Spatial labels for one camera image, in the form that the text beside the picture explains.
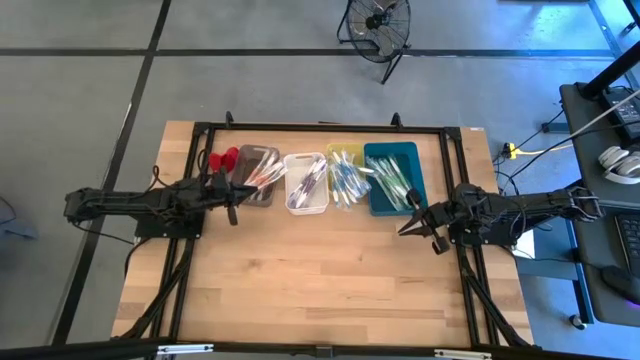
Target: black desk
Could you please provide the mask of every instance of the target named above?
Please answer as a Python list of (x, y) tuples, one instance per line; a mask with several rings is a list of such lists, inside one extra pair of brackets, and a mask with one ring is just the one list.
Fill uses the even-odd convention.
[[(576, 131), (602, 113), (597, 103), (584, 100), (574, 85), (560, 87), (562, 106), (570, 130)], [(610, 126), (602, 119), (592, 129)], [(593, 191), (601, 204), (640, 209), (640, 186), (619, 185), (602, 177), (603, 169), (598, 155), (609, 146), (618, 145), (619, 139), (613, 130), (581, 136), (573, 141), (580, 173), (584, 185)], [(574, 229), (580, 257), (595, 266), (626, 264), (618, 238), (613, 216), (618, 211), (606, 208), (607, 216), (591, 224), (575, 222)], [(611, 291), (600, 280), (599, 271), (585, 266), (585, 275), (596, 318), (602, 322), (640, 326), (640, 307), (633, 305)]]

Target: extension cord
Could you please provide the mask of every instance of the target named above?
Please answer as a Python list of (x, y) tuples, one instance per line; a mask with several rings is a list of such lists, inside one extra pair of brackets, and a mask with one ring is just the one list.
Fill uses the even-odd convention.
[[(553, 149), (551, 149), (549, 151), (562, 150), (562, 149), (570, 148), (572, 146), (573, 146), (573, 144), (564, 145), (564, 146), (558, 146), (558, 147), (555, 147), (555, 148), (553, 148)], [(541, 154), (543, 151), (544, 150), (540, 150), (540, 151), (522, 151), (520, 149), (517, 149), (516, 145), (514, 143), (504, 143), (504, 145), (502, 146), (502, 151), (500, 152), (500, 156), (502, 156), (505, 159), (515, 160), (517, 155), (532, 156), (532, 155)]]

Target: keyboard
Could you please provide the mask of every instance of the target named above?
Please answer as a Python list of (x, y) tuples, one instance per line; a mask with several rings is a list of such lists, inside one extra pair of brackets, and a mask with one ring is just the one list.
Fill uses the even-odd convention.
[(640, 277), (640, 213), (620, 214), (615, 219), (629, 270)]

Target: caster wheel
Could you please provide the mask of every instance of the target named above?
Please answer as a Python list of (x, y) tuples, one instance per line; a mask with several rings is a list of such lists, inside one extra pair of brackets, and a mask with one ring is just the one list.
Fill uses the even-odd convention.
[(571, 315), (569, 317), (569, 322), (571, 323), (571, 325), (573, 325), (574, 328), (578, 330), (584, 330), (587, 328), (587, 324), (583, 324), (582, 320), (580, 320), (580, 316), (578, 315)]

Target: yellow cable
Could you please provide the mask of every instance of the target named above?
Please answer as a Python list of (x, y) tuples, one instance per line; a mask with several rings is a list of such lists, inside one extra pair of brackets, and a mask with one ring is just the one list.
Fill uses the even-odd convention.
[[(564, 146), (558, 146), (555, 147), (549, 151), (557, 151), (557, 150), (562, 150), (562, 149), (566, 149), (566, 148), (570, 148), (572, 147), (573, 144), (569, 144), (569, 145), (564, 145)], [(544, 150), (540, 150), (540, 151), (522, 151), (520, 149), (516, 149), (515, 150), (515, 154), (516, 155), (538, 155), (538, 154), (542, 154), (544, 152)]]
[[(516, 149), (516, 146), (514, 143), (507, 143), (505, 145), (505, 147), (508, 146), (509, 147), (509, 160), (514, 160), (516, 158), (516, 155), (527, 155), (527, 156), (532, 156), (532, 155), (539, 155), (542, 154), (544, 152), (544, 150), (540, 150), (540, 151), (522, 151), (520, 149)], [(566, 149), (566, 148), (570, 148), (572, 147), (573, 144), (569, 144), (569, 145), (564, 145), (564, 146), (558, 146), (555, 147), (549, 151), (557, 151), (557, 150), (562, 150), (562, 149)]]

